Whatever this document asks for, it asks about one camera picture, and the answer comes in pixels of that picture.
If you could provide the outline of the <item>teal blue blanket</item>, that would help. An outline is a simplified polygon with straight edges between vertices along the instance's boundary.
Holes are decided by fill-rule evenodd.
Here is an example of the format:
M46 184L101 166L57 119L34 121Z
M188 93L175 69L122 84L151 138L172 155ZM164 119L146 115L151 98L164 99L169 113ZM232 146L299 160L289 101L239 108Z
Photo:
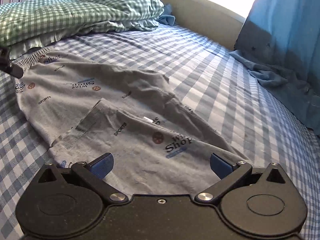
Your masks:
M164 25L174 26L175 21L176 21L176 18L174 15L172 15L171 4L166 4L164 6L164 12L161 16L159 16L159 18L157 19L157 22L164 24Z

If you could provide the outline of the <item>grey printed pants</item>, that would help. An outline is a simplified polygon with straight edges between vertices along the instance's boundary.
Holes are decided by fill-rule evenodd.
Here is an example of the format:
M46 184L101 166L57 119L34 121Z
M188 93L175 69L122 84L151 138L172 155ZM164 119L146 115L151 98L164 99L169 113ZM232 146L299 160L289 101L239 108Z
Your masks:
M210 157L244 155L180 102L162 74L42 49L18 60L17 103L62 166L114 157L107 183L127 195L196 194L219 178Z

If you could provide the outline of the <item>blue star curtain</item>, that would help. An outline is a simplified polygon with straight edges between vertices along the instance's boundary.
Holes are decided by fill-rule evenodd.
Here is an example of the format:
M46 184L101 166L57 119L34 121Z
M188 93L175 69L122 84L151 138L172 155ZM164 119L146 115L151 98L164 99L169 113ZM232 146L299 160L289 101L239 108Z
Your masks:
M319 134L319 0L255 0L232 56Z

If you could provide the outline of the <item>blue white checkered bedsheet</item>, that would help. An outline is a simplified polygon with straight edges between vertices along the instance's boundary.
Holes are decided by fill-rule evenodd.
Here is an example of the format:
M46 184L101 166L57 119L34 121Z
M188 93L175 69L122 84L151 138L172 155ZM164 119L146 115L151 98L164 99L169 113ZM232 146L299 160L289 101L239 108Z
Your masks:
M226 48L188 29L73 36L54 44L101 63L155 70L180 100L256 165L276 161L308 206L301 231L319 239L319 139L303 126ZM48 159L47 146L15 101L10 76L1 74L1 239L19 239L15 205Z

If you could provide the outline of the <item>green white checkered quilt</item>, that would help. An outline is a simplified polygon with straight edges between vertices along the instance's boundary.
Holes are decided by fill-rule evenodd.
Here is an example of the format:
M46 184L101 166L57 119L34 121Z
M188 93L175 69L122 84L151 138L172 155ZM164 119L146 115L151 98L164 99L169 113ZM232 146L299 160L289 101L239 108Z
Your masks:
M16 59L73 35L153 31L161 0L28 0L1 5L1 47Z

